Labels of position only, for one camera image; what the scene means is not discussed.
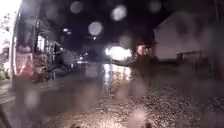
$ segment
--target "utility pole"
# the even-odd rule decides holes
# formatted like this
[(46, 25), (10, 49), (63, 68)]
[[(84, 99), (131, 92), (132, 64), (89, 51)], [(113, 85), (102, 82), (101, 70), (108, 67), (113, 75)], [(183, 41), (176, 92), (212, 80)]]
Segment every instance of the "utility pole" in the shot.
[(219, 24), (219, 10), (218, 10), (217, 0), (214, 0), (214, 4), (215, 4), (215, 12), (216, 12), (216, 22)]

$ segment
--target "night sky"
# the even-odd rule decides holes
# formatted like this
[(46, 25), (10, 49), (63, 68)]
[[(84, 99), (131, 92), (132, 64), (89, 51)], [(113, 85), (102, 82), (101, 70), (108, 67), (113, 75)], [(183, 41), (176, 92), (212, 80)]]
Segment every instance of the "night sky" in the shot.
[[(80, 49), (83, 44), (106, 44), (127, 33), (133, 39), (147, 42), (148, 38), (151, 38), (152, 30), (171, 14), (171, 11), (166, 9), (164, 0), (159, 1), (162, 3), (162, 8), (157, 13), (150, 12), (150, 0), (82, 0), (80, 2), (83, 8), (76, 14), (70, 11), (72, 0), (52, 0), (44, 3), (52, 28), (58, 35), (65, 35), (68, 41), (63, 45), (71, 50)], [(114, 21), (111, 12), (120, 4), (126, 7), (127, 15), (120, 21)], [(100, 22), (103, 26), (103, 31), (96, 40), (93, 40), (93, 36), (88, 31), (88, 26), (94, 21)], [(64, 34), (63, 28), (68, 28), (72, 34)]]

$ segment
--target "headlight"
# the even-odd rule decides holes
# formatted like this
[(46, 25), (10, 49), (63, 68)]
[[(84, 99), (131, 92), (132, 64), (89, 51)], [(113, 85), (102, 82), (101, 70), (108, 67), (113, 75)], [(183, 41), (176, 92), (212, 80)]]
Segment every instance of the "headlight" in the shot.
[(105, 50), (106, 55), (110, 56), (114, 60), (125, 60), (131, 57), (131, 51), (129, 49), (124, 49), (120, 46), (114, 46), (110, 49)]

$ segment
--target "windshield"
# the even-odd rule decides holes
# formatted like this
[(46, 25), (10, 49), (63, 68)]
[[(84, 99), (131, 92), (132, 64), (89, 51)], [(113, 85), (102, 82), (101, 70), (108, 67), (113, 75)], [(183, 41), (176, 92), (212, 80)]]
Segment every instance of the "windshield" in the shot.
[(223, 5), (0, 2), (0, 127), (223, 128)]

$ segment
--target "asphalt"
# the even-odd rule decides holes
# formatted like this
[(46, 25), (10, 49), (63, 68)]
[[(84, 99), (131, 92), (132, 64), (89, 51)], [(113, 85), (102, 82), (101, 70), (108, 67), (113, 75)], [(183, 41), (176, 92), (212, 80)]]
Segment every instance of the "asphalt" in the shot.
[(45, 83), (47, 86), (25, 86), (34, 87), (28, 87), (22, 94), (33, 93), (16, 95), (14, 102), (5, 105), (5, 111), (13, 128), (224, 126), (219, 100), (207, 95), (208, 86), (195, 88), (208, 81), (198, 82), (190, 73), (141, 72), (116, 65), (90, 65), (81, 75), (63, 77)]

